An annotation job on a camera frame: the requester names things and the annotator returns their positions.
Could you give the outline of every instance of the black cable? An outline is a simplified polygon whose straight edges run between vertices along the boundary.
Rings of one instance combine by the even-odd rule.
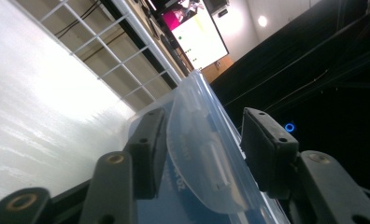
[[[89,10],[90,9],[92,9],[92,7],[94,7],[95,6],[95,4],[97,4],[97,2],[94,2],[93,4],[92,4],[92,6],[91,7],[89,7],[80,17],[83,17],[87,12],[89,12]],[[62,31],[64,31],[64,30],[66,30],[66,29],[68,29],[68,27],[69,26],[71,26],[71,25],[73,25],[74,23],[77,23],[78,21],[77,20],[74,20],[74,21],[72,21],[71,23],[69,23],[69,25],[67,25],[67,26],[65,26],[65,28],[63,28],[62,30],[60,30],[59,32],[57,32],[56,34],[54,34],[54,35],[57,35],[57,34],[59,34],[59,33],[61,33]]]
[[[93,3],[92,6],[89,7],[80,17],[84,20],[88,16],[90,16],[90,14],[92,14],[101,5],[101,2],[98,3],[98,5],[96,5],[97,3],[98,3],[98,1],[96,1],[95,3]],[[68,31],[70,31],[74,26],[76,26],[78,23],[79,23],[78,20],[75,20],[75,21],[71,22],[69,25],[67,25],[61,31],[57,32],[55,35],[58,35],[59,33],[63,32],[61,35],[57,36],[60,39],[66,33],[68,33]]]

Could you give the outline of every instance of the monitor screen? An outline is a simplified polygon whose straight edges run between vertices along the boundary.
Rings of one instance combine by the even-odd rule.
[[[177,1],[162,17],[193,68],[203,69],[228,54],[203,0]]]

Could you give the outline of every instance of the metal wire grid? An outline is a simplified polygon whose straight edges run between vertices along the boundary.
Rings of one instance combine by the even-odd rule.
[[[79,14],[68,4],[69,0],[61,0],[61,2],[54,7],[48,14],[43,16],[40,20],[41,25],[43,21],[45,21],[47,18],[49,18],[51,15],[53,15],[57,10],[60,8],[64,7],[66,8],[72,16],[76,18],[76,20],[92,35],[92,38],[90,38],[88,41],[86,41],[84,44],[82,44],[80,47],[77,49],[73,50],[71,54],[73,56],[76,56],[77,52],[80,52],[82,49],[85,49],[86,46],[88,46],[90,43],[92,43],[94,40],[97,40],[103,48],[108,52],[108,54],[116,61],[117,65],[109,69],[107,72],[105,72],[103,75],[99,76],[99,80],[104,81],[102,78],[111,75],[115,70],[117,70],[119,67],[122,67],[132,78],[132,80],[136,83],[137,87],[128,92],[127,94],[124,94],[119,97],[121,100],[126,100],[129,96],[131,96],[133,93],[139,90],[143,90],[148,97],[152,101],[156,101],[156,98],[153,96],[153,94],[146,88],[148,84],[150,84],[152,81],[156,80],[158,77],[161,77],[164,73],[167,73],[176,84],[178,84],[181,81],[181,77],[177,74],[173,66],[170,64],[170,62],[164,57],[164,55],[161,53],[160,49],[157,47],[156,43],[154,40],[151,38],[149,33],[145,30],[141,22],[138,20],[134,12],[130,9],[128,4],[124,0],[118,0],[114,1],[120,12],[122,13],[122,17],[118,18],[117,20],[113,21],[111,24],[109,24],[108,27],[103,29],[101,32],[96,33],[90,25],[87,24],[87,22],[82,19]],[[121,60],[113,51],[112,49],[105,43],[105,41],[101,38],[101,35],[105,34],[109,29],[114,27],[115,25],[118,25],[119,22],[127,20],[130,25],[133,27],[135,32],[139,35],[139,37],[144,41],[146,46],[139,51],[137,51],[135,54],[131,55],[130,57]],[[158,75],[150,78],[146,82],[142,83],[136,76],[135,74],[126,66],[126,63],[132,60],[135,56],[139,55],[142,53],[144,50],[149,49],[152,54],[157,58],[157,60],[161,63],[163,66],[164,70],[159,73]]]

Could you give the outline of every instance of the metal frame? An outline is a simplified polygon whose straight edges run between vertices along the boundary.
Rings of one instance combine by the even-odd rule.
[[[48,14],[39,19],[40,25],[43,26],[42,22],[48,19],[51,15],[54,14],[58,9],[65,7],[77,20],[78,22],[92,35],[88,41],[82,44],[80,47],[71,51],[71,55],[77,57],[76,53],[84,49],[88,44],[92,43],[94,40],[97,40],[103,48],[108,52],[108,54],[117,62],[113,68],[109,69],[106,73],[99,76],[99,80],[102,80],[103,77],[111,75],[115,70],[122,67],[137,84],[137,87],[132,89],[125,95],[120,95],[121,100],[126,100],[129,96],[134,94],[138,90],[143,90],[148,97],[154,102],[156,97],[146,88],[146,85],[150,84],[153,80],[161,77],[167,85],[174,89],[179,82],[181,81],[181,76],[176,72],[171,63],[165,58],[161,50],[158,48],[152,37],[149,35],[147,30],[138,20],[135,13],[130,9],[128,3],[124,0],[110,1],[110,0],[101,0],[101,3],[106,6],[109,12],[116,19],[108,27],[103,29],[103,31],[96,33],[80,16],[79,14],[68,4],[68,0],[61,0],[56,7],[54,7]],[[112,49],[104,42],[101,38],[105,32],[115,25],[120,25],[121,28],[125,31],[126,34],[132,39],[135,45],[139,50],[126,59],[120,59]],[[150,78],[146,82],[139,80],[135,74],[126,66],[126,63],[133,59],[135,56],[143,54],[150,64],[156,69],[158,75]]]

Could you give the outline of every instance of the transparent plastic container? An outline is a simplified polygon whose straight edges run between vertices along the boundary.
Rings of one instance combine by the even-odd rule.
[[[276,201],[259,191],[239,147],[239,134],[198,71],[138,112],[170,114],[168,156],[159,195],[139,201],[139,223],[289,223]]]

